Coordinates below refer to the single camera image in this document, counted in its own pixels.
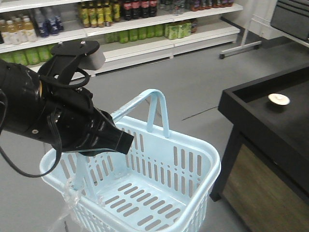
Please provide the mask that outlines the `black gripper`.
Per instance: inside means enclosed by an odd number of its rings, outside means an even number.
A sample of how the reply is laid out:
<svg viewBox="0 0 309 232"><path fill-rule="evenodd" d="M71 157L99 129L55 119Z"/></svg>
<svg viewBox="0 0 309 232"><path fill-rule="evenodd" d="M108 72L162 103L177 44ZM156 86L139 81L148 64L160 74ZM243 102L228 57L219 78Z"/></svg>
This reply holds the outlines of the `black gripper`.
<svg viewBox="0 0 309 232"><path fill-rule="evenodd" d="M85 91L56 93L5 90L4 129L84 156L127 154L134 136L113 127L111 116L94 108Z"/></svg>

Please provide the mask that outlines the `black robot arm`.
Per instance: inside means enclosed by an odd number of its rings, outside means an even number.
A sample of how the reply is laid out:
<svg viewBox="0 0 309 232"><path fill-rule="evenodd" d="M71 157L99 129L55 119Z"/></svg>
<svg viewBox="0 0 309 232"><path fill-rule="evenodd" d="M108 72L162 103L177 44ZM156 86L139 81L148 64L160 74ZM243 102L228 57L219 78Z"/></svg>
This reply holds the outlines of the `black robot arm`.
<svg viewBox="0 0 309 232"><path fill-rule="evenodd" d="M1 60L0 88L7 100L7 108L0 110L4 130L55 147L50 117L64 152L81 151L86 156L129 152L134 137L118 129L110 114L94 107L89 90L62 88L47 80L26 66Z"/></svg>

